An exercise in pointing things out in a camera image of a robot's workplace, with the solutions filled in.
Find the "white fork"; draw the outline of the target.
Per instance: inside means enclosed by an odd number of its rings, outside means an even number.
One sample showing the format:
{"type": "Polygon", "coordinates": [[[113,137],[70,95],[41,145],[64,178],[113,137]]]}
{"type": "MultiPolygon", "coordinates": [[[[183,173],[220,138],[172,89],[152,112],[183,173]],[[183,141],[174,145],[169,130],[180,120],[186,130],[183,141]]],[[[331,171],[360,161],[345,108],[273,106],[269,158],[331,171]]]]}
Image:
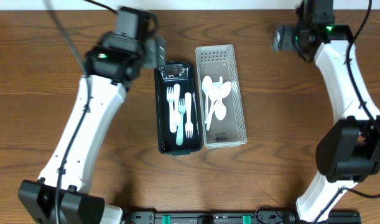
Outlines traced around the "white fork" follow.
{"type": "Polygon", "coordinates": [[[192,95],[190,92],[186,92],[185,94],[185,107],[186,107],[186,115],[187,115],[187,121],[185,123],[185,134],[186,134],[186,138],[192,138],[193,137],[192,95]]]}
{"type": "Polygon", "coordinates": [[[166,97],[169,103],[169,129],[171,133],[175,133],[177,127],[174,125],[174,89],[172,86],[168,86],[166,90],[166,97]]]}

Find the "white fork mint edge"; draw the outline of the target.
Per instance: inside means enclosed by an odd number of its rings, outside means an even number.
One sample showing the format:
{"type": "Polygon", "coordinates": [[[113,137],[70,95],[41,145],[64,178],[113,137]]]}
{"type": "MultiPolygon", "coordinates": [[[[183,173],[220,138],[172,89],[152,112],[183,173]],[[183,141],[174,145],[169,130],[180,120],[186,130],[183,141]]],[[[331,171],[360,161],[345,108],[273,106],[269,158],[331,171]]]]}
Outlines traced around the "white fork mint edge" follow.
{"type": "Polygon", "coordinates": [[[178,112],[180,113],[180,122],[177,126],[176,145],[181,146],[183,144],[183,116],[186,112],[185,99],[179,99],[178,112]]]}

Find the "white spoon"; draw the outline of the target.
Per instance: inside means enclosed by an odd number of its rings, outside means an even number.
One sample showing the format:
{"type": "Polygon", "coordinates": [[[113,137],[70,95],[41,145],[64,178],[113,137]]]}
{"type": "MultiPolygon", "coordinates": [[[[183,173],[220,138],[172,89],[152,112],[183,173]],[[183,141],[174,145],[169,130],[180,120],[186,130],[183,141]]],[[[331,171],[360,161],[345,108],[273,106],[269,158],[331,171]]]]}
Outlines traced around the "white spoon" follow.
{"type": "Polygon", "coordinates": [[[205,76],[202,80],[202,90],[205,94],[205,117],[208,116],[209,110],[209,93],[213,89],[213,81],[210,76],[205,76]]]}
{"type": "Polygon", "coordinates": [[[178,111],[178,104],[180,99],[180,85],[176,83],[174,85],[174,114],[173,114],[173,124],[178,126],[181,121],[181,116],[178,111]]]}
{"type": "Polygon", "coordinates": [[[210,100],[211,100],[211,106],[208,112],[208,116],[206,117],[205,124],[211,123],[213,113],[215,112],[216,102],[218,101],[218,98],[219,98],[219,93],[220,93],[219,86],[213,86],[213,89],[211,90],[210,95],[209,95],[210,100]]]}
{"type": "Polygon", "coordinates": [[[224,120],[224,118],[226,116],[226,107],[222,102],[223,97],[225,95],[225,91],[223,88],[223,77],[219,78],[219,91],[220,91],[219,98],[218,98],[218,101],[216,102],[216,106],[215,106],[215,116],[218,120],[222,121],[222,120],[224,120]]]}
{"type": "Polygon", "coordinates": [[[224,82],[220,87],[213,87],[212,92],[210,94],[212,105],[210,106],[208,116],[205,120],[207,131],[210,130],[213,115],[215,115],[218,120],[222,120],[225,118],[226,109],[223,109],[222,101],[223,98],[226,98],[230,94],[231,86],[231,82],[224,82]]]}

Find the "dark green plastic basket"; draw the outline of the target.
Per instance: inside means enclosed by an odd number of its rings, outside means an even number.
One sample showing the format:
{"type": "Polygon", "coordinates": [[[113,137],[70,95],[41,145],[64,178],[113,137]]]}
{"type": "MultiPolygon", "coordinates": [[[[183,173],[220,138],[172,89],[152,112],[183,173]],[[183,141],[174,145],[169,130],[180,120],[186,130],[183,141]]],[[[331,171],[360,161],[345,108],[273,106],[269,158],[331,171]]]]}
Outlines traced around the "dark green plastic basket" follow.
{"type": "Polygon", "coordinates": [[[202,148],[195,70],[171,61],[154,70],[159,151],[181,156],[202,148]]]}

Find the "clear white perforated basket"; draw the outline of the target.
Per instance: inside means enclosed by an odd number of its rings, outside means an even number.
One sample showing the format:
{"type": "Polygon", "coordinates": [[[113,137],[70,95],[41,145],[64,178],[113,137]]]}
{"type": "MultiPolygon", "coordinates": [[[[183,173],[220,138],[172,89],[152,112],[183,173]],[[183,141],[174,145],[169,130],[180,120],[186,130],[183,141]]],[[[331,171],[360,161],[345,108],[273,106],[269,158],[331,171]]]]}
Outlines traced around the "clear white perforated basket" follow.
{"type": "Polygon", "coordinates": [[[197,47],[198,88],[204,145],[234,147],[247,143],[234,47],[197,47]]]}

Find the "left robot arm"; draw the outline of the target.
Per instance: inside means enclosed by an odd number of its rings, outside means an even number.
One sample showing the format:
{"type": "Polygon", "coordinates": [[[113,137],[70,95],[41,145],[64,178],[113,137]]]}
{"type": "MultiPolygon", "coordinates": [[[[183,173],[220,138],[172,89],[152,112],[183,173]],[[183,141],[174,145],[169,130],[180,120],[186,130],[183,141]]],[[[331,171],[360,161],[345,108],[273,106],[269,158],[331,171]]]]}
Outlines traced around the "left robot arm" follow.
{"type": "Polygon", "coordinates": [[[165,40],[108,32],[85,55],[85,74],[52,157],[18,196],[36,223],[122,223],[123,208],[90,195],[95,164],[109,126],[142,68],[164,64],[165,40]]]}

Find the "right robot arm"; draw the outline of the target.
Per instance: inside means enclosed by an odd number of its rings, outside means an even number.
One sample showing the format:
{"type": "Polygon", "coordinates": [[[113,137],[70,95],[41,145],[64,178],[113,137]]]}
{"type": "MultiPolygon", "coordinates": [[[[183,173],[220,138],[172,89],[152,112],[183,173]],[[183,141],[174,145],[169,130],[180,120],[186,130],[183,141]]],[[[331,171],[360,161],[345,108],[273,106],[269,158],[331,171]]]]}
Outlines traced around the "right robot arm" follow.
{"type": "Polygon", "coordinates": [[[290,223],[330,223],[345,193],[380,171],[380,110],[364,83],[356,59],[358,33],[337,24],[332,1],[303,0],[298,22],[277,26],[275,52],[293,51],[321,72],[333,112],[333,126],[318,143],[317,173],[296,200],[290,223]]]}

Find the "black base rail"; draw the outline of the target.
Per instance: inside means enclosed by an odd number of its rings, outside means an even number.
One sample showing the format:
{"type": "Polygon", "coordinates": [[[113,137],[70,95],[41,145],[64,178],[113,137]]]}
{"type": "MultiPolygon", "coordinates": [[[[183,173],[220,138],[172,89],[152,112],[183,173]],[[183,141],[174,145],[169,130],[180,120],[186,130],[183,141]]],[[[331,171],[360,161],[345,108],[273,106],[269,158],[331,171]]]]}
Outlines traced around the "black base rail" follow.
{"type": "Polygon", "coordinates": [[[255,211],[126,210],[122,224],[361,224],[359,212],[352,210],[307,213],[298,208],[263,206],[255,211]]]}

